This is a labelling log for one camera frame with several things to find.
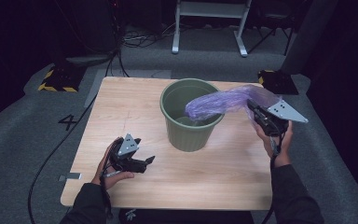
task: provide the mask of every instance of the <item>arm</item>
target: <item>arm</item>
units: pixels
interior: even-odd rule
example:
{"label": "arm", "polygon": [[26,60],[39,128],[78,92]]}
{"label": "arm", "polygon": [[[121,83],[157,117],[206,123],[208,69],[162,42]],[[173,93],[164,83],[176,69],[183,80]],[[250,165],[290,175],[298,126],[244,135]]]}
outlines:
{"label": "arm", "polygon": [[[269,137],[256,126],[257,135],[263,140],[270,158],[273,156]],[[319,205],[309,196],[296,170],[291,165],[289,147],[293,137],[292,122],[282,141],[281,153],[271,169],[272,207],[278,223],[324,223]]]}
{"label": "arm", "polygon": [[[61,223],[106,223],[105,206],[103,204],[103,192],[100,186],[100,174],[109,153],[110,145],[98,165],[98,169],[92,178],[91,183],[84,184],[78,192],[73,209],[63,217]],[[112,167],[107,169],[107,173],[113,173]],[[118,181],[134,178],[131,172],[122,172],[105,179],[106,189],[111,189]]]}

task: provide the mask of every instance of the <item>black curtain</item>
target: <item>black curtain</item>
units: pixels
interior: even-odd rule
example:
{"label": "black curtain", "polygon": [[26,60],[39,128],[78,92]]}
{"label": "black curtain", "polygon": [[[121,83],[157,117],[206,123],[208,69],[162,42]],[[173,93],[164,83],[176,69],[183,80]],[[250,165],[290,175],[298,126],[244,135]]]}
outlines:
{"label": "black curtain", "polygon": [[307,95],[358,183],[358,1],[338,1],[301,74],[311,79]]}

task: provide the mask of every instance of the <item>plastic bag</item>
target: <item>plastic bag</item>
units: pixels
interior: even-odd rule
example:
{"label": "plastic bag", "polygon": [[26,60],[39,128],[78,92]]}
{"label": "plastic bag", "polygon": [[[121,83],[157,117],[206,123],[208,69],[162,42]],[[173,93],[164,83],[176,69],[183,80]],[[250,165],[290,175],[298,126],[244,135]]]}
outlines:
{"label": "plastic bag", "polygon": [[197,121],[208,119],[216,114],[236,112],[244,107],[249,119],[254,121],[253,112],[247,106],[248,99],[258,105],[270,107],[277,104],[282,97],[261,87],[245,85],[196,98],[186,105],[185,112],[190,119]]}

